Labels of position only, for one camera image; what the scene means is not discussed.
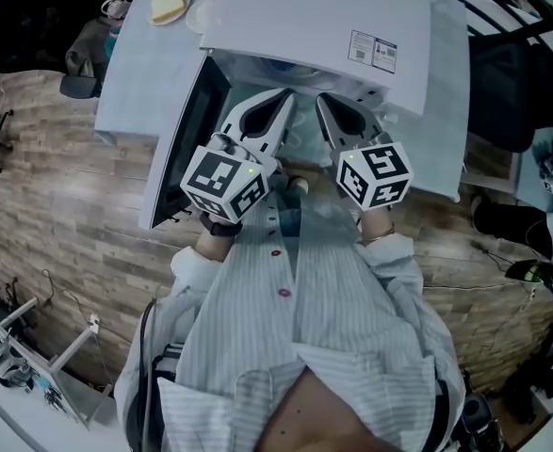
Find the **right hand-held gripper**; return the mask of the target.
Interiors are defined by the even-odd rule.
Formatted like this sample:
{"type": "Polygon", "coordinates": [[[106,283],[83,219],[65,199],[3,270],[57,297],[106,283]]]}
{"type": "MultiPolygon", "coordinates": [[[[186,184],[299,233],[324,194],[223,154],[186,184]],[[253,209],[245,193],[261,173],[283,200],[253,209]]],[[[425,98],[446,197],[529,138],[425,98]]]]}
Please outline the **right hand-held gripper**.
{"type": "Polygon", "coordinates": [[[324,140],[330,145],[330,175],[339,194],[360,210],[399,203],[414,171],[401,143],[382,132],[375,115],[360,103],[332,92],[316,99],[324,140]]]}

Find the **white desk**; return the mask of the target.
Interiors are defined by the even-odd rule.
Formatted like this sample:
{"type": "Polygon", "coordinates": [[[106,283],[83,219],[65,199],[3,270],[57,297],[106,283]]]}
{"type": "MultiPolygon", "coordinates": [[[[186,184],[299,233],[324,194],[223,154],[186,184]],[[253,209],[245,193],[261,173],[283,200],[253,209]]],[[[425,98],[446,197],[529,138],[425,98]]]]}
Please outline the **white desk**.
{"type": "Polygon", "coordinates": [[[50,407],[43,391],[0,385],[0,452],[129,452],[109,400],[87,427],[50,407]]]}

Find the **white cloth covered table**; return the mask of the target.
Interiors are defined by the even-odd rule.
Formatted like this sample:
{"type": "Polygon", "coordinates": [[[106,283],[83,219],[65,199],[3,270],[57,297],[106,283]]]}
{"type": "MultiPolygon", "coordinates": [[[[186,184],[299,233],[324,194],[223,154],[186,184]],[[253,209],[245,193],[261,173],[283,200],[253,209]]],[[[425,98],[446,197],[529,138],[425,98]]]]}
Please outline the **white cloth covered table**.
{"type": "Polygon", "coordinates": [[[151,2],[133,1],[109,60],[94,123],[109,145],[121,134],[172,132],[207,56],[184,16],[152,24],[151,2]]]}

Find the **yellow cake slice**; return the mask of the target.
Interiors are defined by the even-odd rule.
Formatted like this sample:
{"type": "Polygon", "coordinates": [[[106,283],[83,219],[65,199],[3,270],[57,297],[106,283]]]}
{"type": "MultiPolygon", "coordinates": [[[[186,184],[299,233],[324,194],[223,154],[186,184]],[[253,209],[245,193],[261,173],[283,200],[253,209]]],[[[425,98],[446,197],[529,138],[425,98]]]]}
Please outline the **yellow cake slice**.
{"type": "Polygon", "coordinates": [[[160,23],[180,14],[186,9],[185,0],[152,0],[152,21],[160,23]]]}

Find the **white microwave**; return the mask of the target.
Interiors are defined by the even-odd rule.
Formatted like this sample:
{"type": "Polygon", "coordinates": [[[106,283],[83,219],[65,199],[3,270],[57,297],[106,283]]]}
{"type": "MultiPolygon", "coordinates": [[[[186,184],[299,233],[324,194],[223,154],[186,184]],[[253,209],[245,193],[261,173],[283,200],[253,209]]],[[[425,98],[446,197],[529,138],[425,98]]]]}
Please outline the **white microwave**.
{"type": "Polygon", "coordinates": [[[158,209],[160,183],[171,145],[186,125],[198,93],[226,91],[211,51],[291,62],[358,81],[381,91],[395,107],[419,116],[428,88],[431,6],[427,0],[215,0],[200,48],[207,56],[180,120],[157,143],[138,217],[145,230],[165,219],[158,209]],[[396,73],[349,60],[352,30],[394,43],[396,73]]]}

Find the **light striped shirt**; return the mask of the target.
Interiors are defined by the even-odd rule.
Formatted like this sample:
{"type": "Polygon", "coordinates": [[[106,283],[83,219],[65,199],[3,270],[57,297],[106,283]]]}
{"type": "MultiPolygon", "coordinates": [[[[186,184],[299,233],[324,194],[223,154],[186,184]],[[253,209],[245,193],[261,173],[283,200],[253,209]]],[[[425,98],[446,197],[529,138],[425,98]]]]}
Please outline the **light striped shirt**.
{"type": "Polygon", "coordinates": [[[171,292],[148,308],[114,393],[131,450],[253,452],[305,368],[370,432],[403,452],[440,452],[464,405],[450,335],[423,296],[410,238],[365,245],[360,219],[311,200],[299,238],[277,195],[243,220],[223,262],[172,258],[171,292]],[[153,359],[184,345],[175,381],[153,359]]]}

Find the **person's right forearm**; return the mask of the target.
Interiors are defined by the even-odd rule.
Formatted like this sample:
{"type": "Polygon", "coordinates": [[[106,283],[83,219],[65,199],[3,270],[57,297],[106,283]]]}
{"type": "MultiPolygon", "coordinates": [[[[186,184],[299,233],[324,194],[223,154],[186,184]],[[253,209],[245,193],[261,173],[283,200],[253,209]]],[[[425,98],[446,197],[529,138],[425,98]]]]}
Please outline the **person's right forearm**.
{"type": "Polygon", "coordinates": [[[360,219],[362,240],[365,245],[376,242],[395,232],[395,225],[387,207],[364,211],[360,219]]]}

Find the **small table wooden legs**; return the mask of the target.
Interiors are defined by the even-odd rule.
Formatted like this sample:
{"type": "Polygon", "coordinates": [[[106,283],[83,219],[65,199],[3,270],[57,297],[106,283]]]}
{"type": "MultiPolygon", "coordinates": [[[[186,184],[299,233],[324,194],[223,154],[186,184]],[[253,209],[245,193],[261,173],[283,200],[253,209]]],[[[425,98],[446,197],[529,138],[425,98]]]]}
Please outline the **small table wooden legs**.
{"type": "Polygon", "coordinates": [[[46,379],[49,385],[59,392],[61,401],[58,410],[63,410],[68,416],[71,416],[74,421],[85,429],[89,429],[89,426],[98,412],[100,406],[104,401],[104,397],[107,396],[112,386],[108,385],[106,390],[101,394],[101,398],[96,405],[89,411],[84,412],[79,408],[72,397],[70,396],[64,383],[61,381],[60,373],[68,361],[75,355],[76,352],[91,338],[96,338],[99,332],[99,318],[97,315],[92,314],[89,320],[85,320],[87,327],[76,337],[76,339],[69,344],[69,346],[58,356],[51,360],[44,359],[36,351],[32,351],[25,345],[21,344],[15,337],[10,334],[11,325],[18,319],[24,316],[24,314],[39,304],[37,298],[28,300],[25,304],[18,307],[15,311],[11,312],[6,318],[0,321],[0,338],[9,347],[13,347],[15,351],[34,369],[41,378],[46,379]]]}

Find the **light blue topped table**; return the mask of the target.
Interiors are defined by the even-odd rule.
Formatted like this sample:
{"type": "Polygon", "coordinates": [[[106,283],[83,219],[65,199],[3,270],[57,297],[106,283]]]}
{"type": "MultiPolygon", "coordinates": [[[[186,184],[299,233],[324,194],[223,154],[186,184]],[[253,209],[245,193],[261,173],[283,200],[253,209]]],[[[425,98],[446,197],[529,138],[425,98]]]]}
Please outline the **light blue topped table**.
{"type": "Polygon", "coordinates": [[[527,151],[520,155],[514,196],[520,202],[553,213],[553,194],[545,191],[540,178],[540,161],[553,143],[553,128],[540,129],[527,151]]]}

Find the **person's bare chest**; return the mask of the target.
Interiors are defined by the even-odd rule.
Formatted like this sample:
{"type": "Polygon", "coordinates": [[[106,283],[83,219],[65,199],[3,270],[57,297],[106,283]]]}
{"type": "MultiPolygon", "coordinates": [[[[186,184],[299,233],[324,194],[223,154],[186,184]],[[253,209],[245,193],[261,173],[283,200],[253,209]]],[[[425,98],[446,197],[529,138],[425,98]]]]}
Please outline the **person's bare chest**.
{"type": "Polygon", "coordinates": [[[305,368],[253,452],[403,452],[373,435],[355,411],[305,368]]]}

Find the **black green device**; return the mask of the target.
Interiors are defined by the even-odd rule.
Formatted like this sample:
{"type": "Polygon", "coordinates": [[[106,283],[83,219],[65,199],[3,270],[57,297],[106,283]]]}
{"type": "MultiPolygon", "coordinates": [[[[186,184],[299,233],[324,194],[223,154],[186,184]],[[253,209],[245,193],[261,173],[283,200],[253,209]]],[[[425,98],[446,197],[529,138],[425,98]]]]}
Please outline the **black green device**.
{"type": "Polygon", "coordinates": [[[548,283],[553,278],[553,264],[539,260],[519,261],[510,265],[505,277],[525,283],[548,283]]]}

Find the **blue water jug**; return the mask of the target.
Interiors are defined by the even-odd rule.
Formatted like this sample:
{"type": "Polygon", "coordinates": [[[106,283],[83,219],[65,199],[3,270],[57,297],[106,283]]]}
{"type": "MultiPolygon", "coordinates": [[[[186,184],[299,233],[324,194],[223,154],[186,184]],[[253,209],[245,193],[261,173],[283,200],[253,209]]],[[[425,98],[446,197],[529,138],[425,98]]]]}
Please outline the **blue water jug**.
{"type": "Polygon", "coordinates": [[[276,60],[276,59],[268,59],[267,60],[268,65],[278,73],[282,73],[284,75],[292,76],[292,77],[300,77],[307,73],[307,70],[298,64],[294,64],[291,62],[276,60]]]}

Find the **black wristwatch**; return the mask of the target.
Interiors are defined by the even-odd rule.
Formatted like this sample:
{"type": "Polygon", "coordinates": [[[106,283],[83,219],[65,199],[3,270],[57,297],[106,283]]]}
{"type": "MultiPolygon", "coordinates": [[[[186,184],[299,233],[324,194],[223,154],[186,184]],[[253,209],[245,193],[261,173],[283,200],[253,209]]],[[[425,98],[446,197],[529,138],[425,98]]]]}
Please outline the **black wristwatch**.
{"type": "Polygon", "coordinates": [[[230,222],[217,222],[214,221],[212,217],[214,216],[207,212],[201,212],[200,214],[201,224],[213,236],[235,237],[241,232],[243,228],[241,222],[238,222],[236,224],[230,222]]]}

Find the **black mesh office chair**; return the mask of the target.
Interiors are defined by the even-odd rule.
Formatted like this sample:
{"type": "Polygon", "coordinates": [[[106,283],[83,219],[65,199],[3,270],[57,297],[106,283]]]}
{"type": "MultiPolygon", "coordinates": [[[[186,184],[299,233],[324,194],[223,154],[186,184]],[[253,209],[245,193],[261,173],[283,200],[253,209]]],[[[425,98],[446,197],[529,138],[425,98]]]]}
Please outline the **black mesh office chair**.
{"type": "Polygon", "coordinates": [[[553,128],[553,52],[498,35],[471,37],[468,132],[512,153],[553,128]]]}

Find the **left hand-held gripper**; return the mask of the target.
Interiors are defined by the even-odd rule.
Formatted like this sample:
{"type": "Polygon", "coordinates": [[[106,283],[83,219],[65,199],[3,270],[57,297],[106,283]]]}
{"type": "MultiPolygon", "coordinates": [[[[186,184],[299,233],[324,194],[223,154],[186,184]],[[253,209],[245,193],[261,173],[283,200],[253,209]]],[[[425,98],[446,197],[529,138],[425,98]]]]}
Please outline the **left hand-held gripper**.
{"type": "Polygon", "coordinates": [[[297,93],[290,88],[268,89],[235,105],[220,133],[198,146],[190,159],[180,187],[192,203],[240,222],[269,193],[268,179],[280,167],[273,156],[296,108],[297,93]]]}

